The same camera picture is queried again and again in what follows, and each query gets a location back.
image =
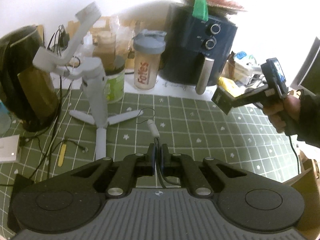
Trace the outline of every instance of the crosshair symbol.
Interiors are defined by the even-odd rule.
[[[157,196],[161,196],[161,195],[163,195],[164,193],[163,193],[161,190],[158,190],[158,191],[155,192],[155,194],[156,194]]]

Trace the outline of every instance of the metal screw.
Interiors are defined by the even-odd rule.
[[[108,194],[111,196],[119,196],[123,193],[123,190],[119,187],[112,187],[108,189]]]
[[[211,190],[206,187],[200,187],[196,189],[196,193],[201,196],[207,196],[211,194]]]

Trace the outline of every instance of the grid patterned tablecloth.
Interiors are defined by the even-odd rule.
[[[63,116],[67,109],[68,98],[63,103]],[[109,115],[124,113],[145,107],[156,112],[154,121],[160,132],[162,143],[167,143],[171,153],[183,153],[201,161],[211,156],[236,167],[255,172],[280,182],[297,175],[297,163],[288,138],[277,134],[262,111],[243,106],[233,109],[225,116],[213,103],[201,100],[153,96],[126,93],[122,101],[109,105]],[[72,91],[70,109],[90,113],[89,103],[79,90]],[[109,126],[107,129],[107,156],[115,161],[137,152],[146,153],[153,142],[145,119],[152,119],[152,109],[145,109],[137,119]],[[41,147],[47,149],[52,127],[40,136]],[[17,119],[12,119],[11,128],[3,136],[23,134],[28,136]],[[56,139],[56,145],[63,138],[75,140],[88,152],[72,143],[67,143],[63,165],[58,166],[59,147],[54,151],[50,176],[56,176],[94,161],[96,129],[84,124],[67,114]],[[0,165],[0,183],[13,183],[15,174],[29,177],[39,164],[41,152],[36,139],[23,147],[19,163]],[[45,162],[35,175],[36,182],[47,176]],[[155,177],[138,179],[137,187],[160,187]],[[7,227],[7,212],[12,188],[0,188],[0,212],[2,219],[0,235],[12,237],[13,232]]]

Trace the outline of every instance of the black sleeve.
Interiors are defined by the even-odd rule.
[[[320,148],[320,96],[301,90],[298,141]]]

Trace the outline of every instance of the white box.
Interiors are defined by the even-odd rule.
[[[0,138],[0,163],[17,163],[20,161],[20,135]]]

